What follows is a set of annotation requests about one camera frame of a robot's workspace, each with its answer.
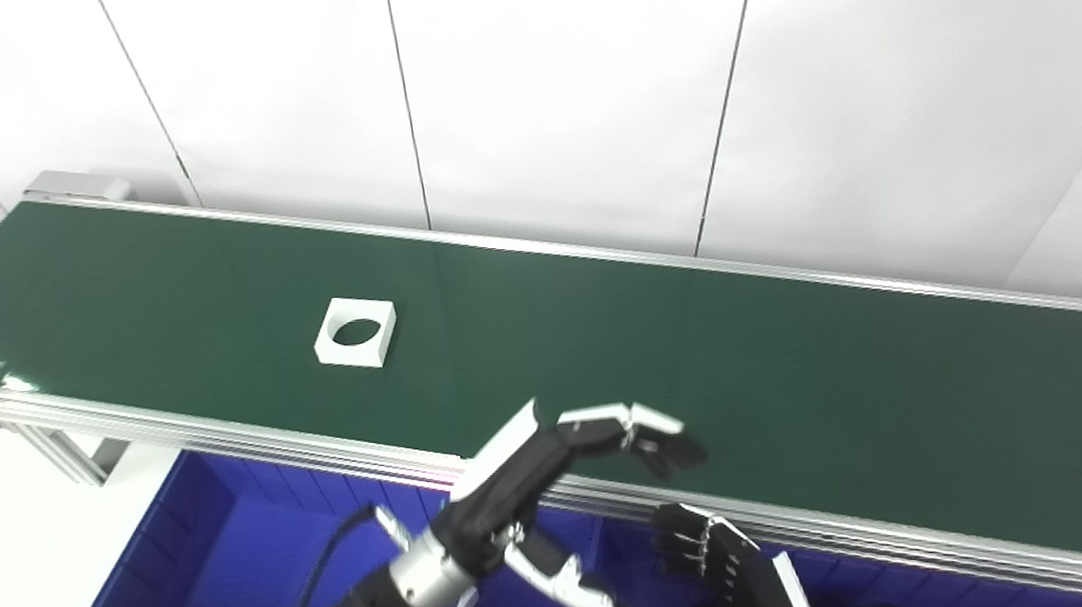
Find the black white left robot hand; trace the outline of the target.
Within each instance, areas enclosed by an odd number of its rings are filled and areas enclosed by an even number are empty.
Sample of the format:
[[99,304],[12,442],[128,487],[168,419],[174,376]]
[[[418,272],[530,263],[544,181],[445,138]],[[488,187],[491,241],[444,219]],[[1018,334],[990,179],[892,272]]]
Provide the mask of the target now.
[[506,567],[563,607],[631,607],[589,577],[580,556],[532,523],[539,498],[588,457],[634,454],[661,479],[704,463],[708,452],[676,417],[639,403],[562,412],[542,424],[524,407],[485,443],[428,527],[473,578]]

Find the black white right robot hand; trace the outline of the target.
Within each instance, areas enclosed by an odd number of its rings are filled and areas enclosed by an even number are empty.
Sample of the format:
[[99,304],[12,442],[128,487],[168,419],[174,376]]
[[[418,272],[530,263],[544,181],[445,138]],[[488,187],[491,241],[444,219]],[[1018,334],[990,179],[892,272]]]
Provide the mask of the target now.
[[652,523],[661,569],[702,579],[716,607],[812,607],[789,554],[766,553],[730,519],[676,501]]

